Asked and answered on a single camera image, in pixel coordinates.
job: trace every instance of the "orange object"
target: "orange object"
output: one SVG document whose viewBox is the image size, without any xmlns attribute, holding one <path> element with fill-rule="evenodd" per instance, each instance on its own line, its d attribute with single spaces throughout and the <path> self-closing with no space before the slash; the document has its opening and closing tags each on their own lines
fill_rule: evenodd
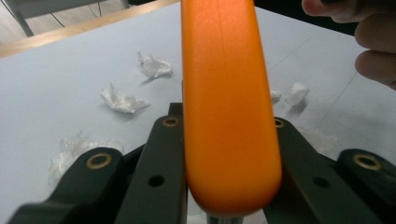
<svg viewBox="0 0 396 224">
<path fill-rule="evenodd" d="M 252 0 L 182 0 L 186 172 L 196 202 L 241 217 L 276 195 L 281 164 Z"/>
</svg>

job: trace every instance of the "human hand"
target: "human hand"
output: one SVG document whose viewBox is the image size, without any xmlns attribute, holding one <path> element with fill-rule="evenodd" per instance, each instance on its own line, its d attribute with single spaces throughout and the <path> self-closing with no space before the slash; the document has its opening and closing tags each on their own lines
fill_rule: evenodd
<svg viewBox="0 0 396 224">
<path fill-rule="evenodd" d="M 302 6 L 311 16 L 359 22 L 356 41 L 369 50 L 359 55 L 356 69 L 396 90 L 396 0 L 303 0 Z"/>
</svg>

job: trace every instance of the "floor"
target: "floor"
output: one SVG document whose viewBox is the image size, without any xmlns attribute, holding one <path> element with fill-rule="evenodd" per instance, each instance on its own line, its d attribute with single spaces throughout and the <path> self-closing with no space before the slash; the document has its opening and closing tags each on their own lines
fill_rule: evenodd
<svg viewBox="0 0 396 224">
<path fill-rule="evenodd" d="M 82 21 L 92 20 L 100 14 L 107 15 L 123 10 L 120 0 L 107 0 L 98 4 L 85 7 L 77 7 L 65 11 L 55 12 L 52 15 L 44 15 L 28 19 L 27 23 L 35 35 L 39 35 L 51 30 L 62 28 Z M 15 21 L 14 17 L 6 8 L 6 3 L 0 3 L 0 45 L 5 45 L 17 40 L 26 38 L 26 34 Z"/>
</svg>

